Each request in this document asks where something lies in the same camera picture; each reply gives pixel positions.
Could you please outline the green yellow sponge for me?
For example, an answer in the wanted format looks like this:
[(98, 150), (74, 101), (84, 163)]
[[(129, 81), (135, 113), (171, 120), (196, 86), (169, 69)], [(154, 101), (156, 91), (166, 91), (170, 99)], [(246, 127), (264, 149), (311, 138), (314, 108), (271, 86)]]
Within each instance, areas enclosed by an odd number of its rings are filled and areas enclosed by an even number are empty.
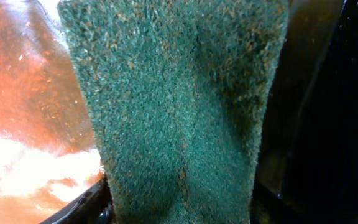
[(287, 1), (62, 1), (119, 223), (249, 223)]

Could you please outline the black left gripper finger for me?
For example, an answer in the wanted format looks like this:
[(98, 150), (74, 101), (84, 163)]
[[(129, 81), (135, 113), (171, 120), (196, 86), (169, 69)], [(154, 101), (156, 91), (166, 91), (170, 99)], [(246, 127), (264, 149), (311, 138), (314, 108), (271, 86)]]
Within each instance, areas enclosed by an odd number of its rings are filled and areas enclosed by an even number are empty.
[(88, 190), (40, 224), (110, 224), (114, 207), (104, 176)]

